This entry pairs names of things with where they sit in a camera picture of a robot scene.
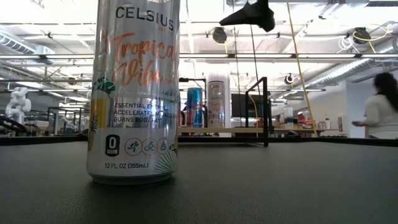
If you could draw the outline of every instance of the aluminum can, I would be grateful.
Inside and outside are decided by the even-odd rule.
[[[201,128],[203,125],[203,100],[201,88],[188,88],[187,127]]]
[[[225,127],[225,85],[221,81],[208,84],[208,127]]]
[[[87,171],[147,184],[177,168],[180,0],[99,0]]]

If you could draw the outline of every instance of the celsius logo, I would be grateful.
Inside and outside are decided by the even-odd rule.
[[[156,22],[159,25],[168,27],[169,30],[174,31],[174,21],[159,12],[152,10],[143,11],[139,7],[123,7],[120,6],[116,9],[116,18],[126,19],[141,19],[149,22]]]
[[[94,82],[92,91],[103,91],[108,94],[109,97],[109,94],[111,94],[111,92],[115,89],[115,85],[111,81],[109,81],[106,77],[101,77]]]

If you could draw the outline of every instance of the yellow cable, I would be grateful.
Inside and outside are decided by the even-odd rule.
[[[258,117],[258,114],[257,114],[257,106],[256,106],[256,103],[254,102],[253,98],[251,97],[251,95],[249,95],[249,97],[250,97],[251,101],[254,104],[254,112],[256,113],[256,128],[258,128],[259,127],[259,120],[258,120],[259,117]]]
[[[288,1],[286,2],[286,5],[287,5],[287,12],[289,13],[290,30],[292,31],[294,50],[295,50],[296,59],[297,59],[298,72],[299,72],[299,74],[300,74],[300,80],[301,80],[301,84],[302,84],[302,86],[303,86],[304,95],[305,95],[305,100],[307,101],[307,105],[308,105],[308,110],[310,111],[310,116],[311,116],[311,120],[312,120],[313,133],[314,133],[315,137],[317,138],[317,137],[318,137],[318,134],[317,134],[317,127],[315,126],[315,121],[313,120],[312,110],[311,110],[311,105],[310,105],[310,100],[308,99],[307,90],[305,89],[303,74],[302,74],[302,72],[301,72],[299,53],[297,52],[297,44],[296,44],[296,40],[295,40],[295,37],[294,37],[292,16],[290,15],[290,6],[289,6],[289,2],[288,2]]]
[[[375,41],[375,40],[380,40],[381,38],[385,38],[385,37],[386,37],[386,35],[388,34],[388,30],[389,30],[389,29],[390,29],[390,26],[387,26],[386,33],[385,33],[384,35],[382,35],[381,37],[378,37],[378,38],[375,38],[375,39],[362,39],[362,38],[356,37],[356,36],[355,36],[355,34],[357,33],[356,31],[353,32],[353,37],[355,37],[355,38],[358,39],[358,40],[362,40],[362,41]]]
[[[371,46],[371,48],[372,48],[372,50],[373,50],[373,53],[376,54],[376,50],[374,49],[372,42],[369,41],[368,43],[369,43],[369,45]],[[383,65],[384,69],[387,69],[387,67],[384,65],[383,62],[381,62],[381,64]]]

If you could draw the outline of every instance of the fitness icons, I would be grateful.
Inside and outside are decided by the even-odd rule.
[[[158,149],[157,149],[158,153],[163,155],[169,151],[168,149],[170,147],[170,144],[166,138],[162,138],[159,141],[157,141],[157,145],[158,145]]]
[[[131,138],[124,144],[124,150],[130,156],[136,156],[142,152],[143,143],[138,138]]]
[[[144,150],[142,151],[145,155],[151,156],[156,153],[157,142],[155,139],[149,138],[145,139],[142,143],[144,146]]]

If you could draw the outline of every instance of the white robot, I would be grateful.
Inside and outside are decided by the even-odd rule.
[[[25,123],[25,112],[29,112],[32,106],[30,100],[26,98],[27,92],[26,87],[16,87],[11,93],[10,102],[6,106],[7,118],[11,118],[22,125]]]

